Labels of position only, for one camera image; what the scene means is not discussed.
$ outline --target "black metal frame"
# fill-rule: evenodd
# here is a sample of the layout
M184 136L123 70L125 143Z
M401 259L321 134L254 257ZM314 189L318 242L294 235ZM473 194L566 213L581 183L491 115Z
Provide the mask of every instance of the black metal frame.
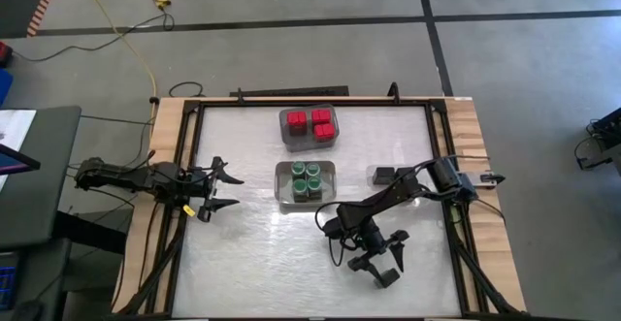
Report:
M440 152L440 144L438 143L438 136L436 133L436 125L434 120L434 112L436 112L441 118L441 126L443 130L443 135L446 141L447 153L451 154L455 152L454 144L452 141L452 135L450 131L450 126L448 124L448 116L446 114L446 107L443 99L404 99L399 94L399 87L396 83L393 83L390 86L390 90L388 92L389 96L392 96L393 99L376 99L369 100L364 99L364 97L356 98L356 97L348 97L346 100L342 99L333 99L333 98L317 98L311 100L295 100L290 97L275 97L271 100L245 100L244 95L238 95L238 99L235 101L223 101L223 102L206 102L200 100L188 100L185 101L183 106L182 118L181 118L181 126L180 133L177 141L177 149L175 152L175 162L180 164L182 158L182 151L185 145L185 140L187 137L187 127L189 126L190 116L196 113L196 122L194 125L194 133L192 142L190 145L190 155L188 166L193 166L196 160L198 146L201 142L201 131L203 126L203 120L205 116L205 109L207 108L235 108L235 107L304 107L304 106L312 106L317 104L332 104L337 107L347 107L347 106L356 106L356 107L421 107L425 110L425 115L427 119L427 128L429 130L429 137L431 140L431 148L434 157L441 156ZM160 235L158 238L158 249L155 255L155 261L158 261L161 258L162 252L164 250L165 243L167 241L171 219L173 218L173 209L165 209L164 219L162 221L162 227L160 231ZM442 203L442 214L444 217L444 221L446 223L451 221L451 213L450 213L450 204ZM472 233L472 227L470 226L470 220L465 213L461 213L463 216L463 230L465 235L465 242L468 250L474 256L476 260L476 252L474 250L474 238ZM180 221L178 222L178 226L181 226L182 230L185 230L186 225L186 216L180 216ZM449 235L448 225L446 225L447 231L447 239L450 249L451 262L453 265L453 273L455 277L455 286L457 289L457 297L459 301L460 311L462 316L466 315L470 312L468 295L466 293L466 286L464 275L462 271L460 257L457 252L457 242L454 240L454 237ZM177 280L179 275L179 265L180 265L180 256L181 252L179 251L172 261L170 277L169 277L169 285L167 288L166 294L166 302L164 306L164 312L172 314L173 302L175 300L175 294L177 290ZM481 311L487 311L487 302L485 300L484 295L480 287L473 280L475 289L476 289L476 298L479 304L479 309ZM154 302L156 298L157 288L154 288L151 294L147 299L147 308L145 310L146 313L153 313L154 310Z

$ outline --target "green cylinder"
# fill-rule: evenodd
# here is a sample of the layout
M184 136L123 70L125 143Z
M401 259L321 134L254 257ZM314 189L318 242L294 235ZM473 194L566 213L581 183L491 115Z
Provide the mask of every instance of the green cylinder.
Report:
M319 173L321 173L321 168L319 168L318 163L309 162L307 164L307 177L319 177Z
M293 201L304 202L309 198L309 188L304 179L293 180Z
M296 161L294 163L291 164L291 175L293 176L293 179L304 179L304 172L306 170L306 165L304 164L304 162L301 161Z
M321 200L321 179L319 177L310 177L307 180L307 188L310 199Z

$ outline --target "wooden board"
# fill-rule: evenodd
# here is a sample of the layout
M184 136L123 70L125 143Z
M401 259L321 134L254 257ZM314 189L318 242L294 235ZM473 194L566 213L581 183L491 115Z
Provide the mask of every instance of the wooden board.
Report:
M161 100L153 134L151 136L149 149L155 150L155 155L151 159L151 163L162 161L173 161L175 157L175 149L177 147L177 138L180 131L181 115L183 104L186 99L196 100L197 98L163 98ZM287 101L316 101L318 99L329 101L345 101L352 99L351 97L248 97L246 101L270 101L270 100L287 100ZM391 97L356 97L356 100L392 100ZM444 99L446 102L448 119L453 136L453 143L458 154L463 155L486 155L485 144L483 142L480 126L474 109L474 102L471 98L442 98L442 97L404 97L403 99ZM201 98L201 100L212 102L235 102L237 98ZM189 148L191 145L192 131L186 134L187 139L183 148L182 164L186 165L189 157ZM441 148L445 148L443 135L438 135ZM460 169L462 171L486 171L489 170L489 163L486 160L467 160L462 159ZM499 208L498 196L495 190L480 190L479 195L484 201ZM114 311L118 311L124 307L131 297L138 291L140 284L141 268L143 266L143 257L145 257L147 227L151 212L153 209L153 201L149 195L141 195L136 203L136 209L132 224L129 229L127 248L125 254L125 272L120 283L120 291L118 301L114 306ZM143 280L150 272L153 256L155 255L155 246L157 244L158 232L161 224L162 209L156 213L148 243L148 250L145 259L145 272ZM505 296L507 301L518 309L525 309L522 292L520 289L517 273L513 264L511 249L508 244L507 231L503 220L494 212L472 205L470 210L471 221L473 223L473 234L477 249L479 264L488 275L490 280ZM477 310L476 299L474 297L474 289L472 277L466 272L466 284L469 291L468 298L471 310ZM168 285L168 273L164 272L160 279L158 299L155 306L155 312L164 310L164 296Z

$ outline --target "plastic container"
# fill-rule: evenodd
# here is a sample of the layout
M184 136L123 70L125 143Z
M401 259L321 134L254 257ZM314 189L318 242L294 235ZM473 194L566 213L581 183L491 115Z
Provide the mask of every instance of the plastic container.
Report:
M329 104L283 110L278 118L290 152L332 147L339 136L337 114Z
M293 176L293 162L283 161L276 165L274 196L279 203L291 207L320 206L337 197L336 167L331 161L305 162L319 167L317 176L304 178Z

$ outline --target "black stand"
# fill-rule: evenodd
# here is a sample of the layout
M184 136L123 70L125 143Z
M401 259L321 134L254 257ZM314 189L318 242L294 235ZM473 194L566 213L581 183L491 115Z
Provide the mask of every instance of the black stand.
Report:
M54 238L67 238L72 242L97 247L112 253L125 254L127 235L65 212L56 213L51 235Z

